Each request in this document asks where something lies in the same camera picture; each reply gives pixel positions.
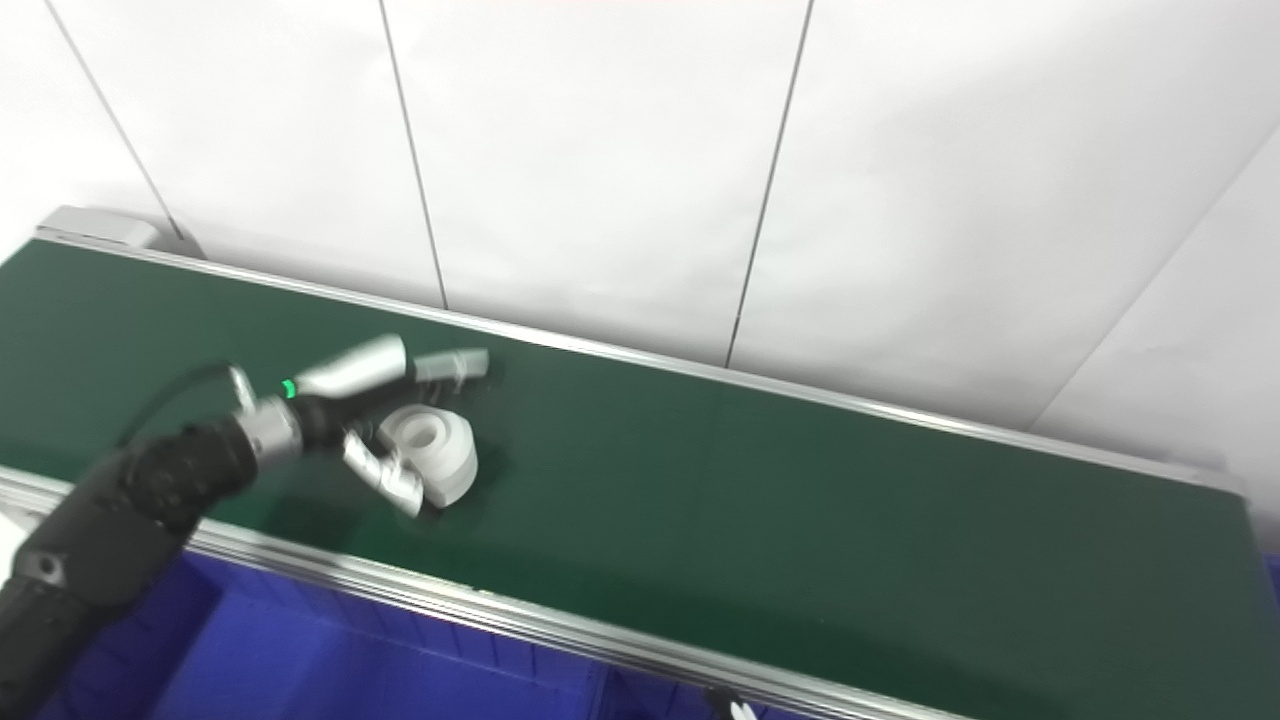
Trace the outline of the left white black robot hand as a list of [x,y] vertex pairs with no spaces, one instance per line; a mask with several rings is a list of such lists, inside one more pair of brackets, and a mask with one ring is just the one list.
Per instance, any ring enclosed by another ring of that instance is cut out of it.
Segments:
[[462,389],[490,370],[485,348],[411,356],[397,334],[370,340],[283,380],[303,445],[338,448],[366,486],[416,518],[443,510],[479,474],[471,424],[458,413],[417,400],[422,389]]

